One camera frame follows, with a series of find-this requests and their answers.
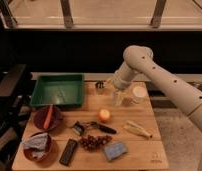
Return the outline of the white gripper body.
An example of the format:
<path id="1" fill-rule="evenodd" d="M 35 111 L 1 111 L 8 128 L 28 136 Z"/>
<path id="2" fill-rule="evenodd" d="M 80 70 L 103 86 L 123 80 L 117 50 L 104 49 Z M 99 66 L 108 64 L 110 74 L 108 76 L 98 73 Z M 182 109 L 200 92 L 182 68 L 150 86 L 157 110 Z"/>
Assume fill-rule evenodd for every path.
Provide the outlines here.
<path id="1" fill-rule="evenodd" d="M 113 104 L 115 107 L 119 107 L 122 105 L 123 100 L 126 97 L 126 92 L 124 90 L 119 90 L 117 89 L 112 82 L 112 79 L 109 78 L 106 80 L 106 86 L 111 88 L 112 91 L 112 99 L 113 99 Z"/>

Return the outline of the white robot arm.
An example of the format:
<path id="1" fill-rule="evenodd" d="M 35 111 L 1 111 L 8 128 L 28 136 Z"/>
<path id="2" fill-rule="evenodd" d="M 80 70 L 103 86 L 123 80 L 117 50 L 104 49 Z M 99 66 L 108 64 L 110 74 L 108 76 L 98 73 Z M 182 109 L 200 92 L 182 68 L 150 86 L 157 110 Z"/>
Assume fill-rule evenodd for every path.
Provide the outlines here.
<path id="1" fill-rule="evenodd" d="M 202 132 L 202 91 L 157 65 L 149 47 L 128 46 L 123 59 L 122 65 L 110 78 L 110 83 L 118 91 L 125 91 L 135 76 L 142 73 Z M 197 171 L 202 171 L 202 153 Z"/>

